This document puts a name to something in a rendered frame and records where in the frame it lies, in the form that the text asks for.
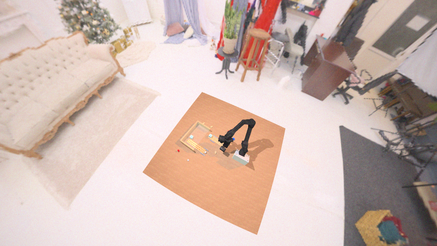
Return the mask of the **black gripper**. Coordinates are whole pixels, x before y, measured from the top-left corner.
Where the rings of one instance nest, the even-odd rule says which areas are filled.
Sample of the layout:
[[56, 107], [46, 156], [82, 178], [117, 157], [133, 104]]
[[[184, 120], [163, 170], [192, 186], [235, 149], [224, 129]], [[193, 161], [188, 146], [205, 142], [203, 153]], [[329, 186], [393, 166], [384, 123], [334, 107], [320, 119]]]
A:
[[226, 148], [228, 147], [228, 145], [230, 144], [226, 144], [224, 143], [223, 146], [220, 147], [220, 150], [222, 150], [223, 152], [225, 152]]

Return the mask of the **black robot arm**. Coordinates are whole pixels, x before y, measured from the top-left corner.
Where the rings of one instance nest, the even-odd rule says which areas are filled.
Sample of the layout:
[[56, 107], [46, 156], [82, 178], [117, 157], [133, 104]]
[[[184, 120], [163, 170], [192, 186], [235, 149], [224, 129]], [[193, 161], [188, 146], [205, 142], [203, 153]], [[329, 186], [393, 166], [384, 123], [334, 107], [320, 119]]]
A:
[[250, 134], [252, 132], [252, 128], [255, 126], [256, 122], [254, 119], [246, 119], [246, 120], [242, 120], [241, 122], [239, 122], [238, 125], [236, 125], [233, 129], [229, 130], [227, 132], [227, 134], [225, 134], [225, 136], [220, 135], [218, 141], [220, 143], [226, 143], [226, 144], [230, 144], [230, 142], [234, 142], [234, 139], [232, 139], [232, 137], [234, 136], [235, 132], [237, 130], [239, 130], [239, 128], [242, 127], [242, 125], [247, 124], [248, 125], [248, 129], [247, 129], [247, 133], [245, 136], [245, 139], [242, 140], [241, 142], [241, 146], [242, 149], [239, 150], [239, 155], [241, 156], [245, 156], [245, 154], [248, 152], [247, 147], [248, 147], [248, 141], [250, 138]]

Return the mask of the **orange polka-dot strip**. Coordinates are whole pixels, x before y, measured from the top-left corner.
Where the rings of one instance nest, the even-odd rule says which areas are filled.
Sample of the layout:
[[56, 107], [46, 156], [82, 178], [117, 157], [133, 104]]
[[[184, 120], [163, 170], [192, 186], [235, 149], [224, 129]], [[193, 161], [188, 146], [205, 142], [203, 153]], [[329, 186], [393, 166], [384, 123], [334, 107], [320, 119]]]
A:
[[206, 150], [203, 149], [203, 147], [201, 147], [199, 144], [198, 146], [195, 147], [198, 151], [200, 151], [201, 153], [204, 153]]

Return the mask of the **orange grid-patterned strip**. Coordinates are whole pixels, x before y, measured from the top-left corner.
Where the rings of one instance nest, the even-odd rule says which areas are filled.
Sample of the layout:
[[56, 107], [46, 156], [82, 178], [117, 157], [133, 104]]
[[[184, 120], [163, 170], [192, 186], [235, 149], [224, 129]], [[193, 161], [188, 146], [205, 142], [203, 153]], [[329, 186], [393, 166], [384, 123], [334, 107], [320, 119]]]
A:
[[224, 143], [220, 143], [218, 141], [218, 139], [216, 137], [214, 137], [213, 135], [212, 135], [212, 138], [210, 138], [210, 137], [208, 137], [208, 138], [211, 139], [212, 141], [214, 141], [215, 143], [217, 143], [219, 146], [223, 146], [223, 144], [224, 144]]

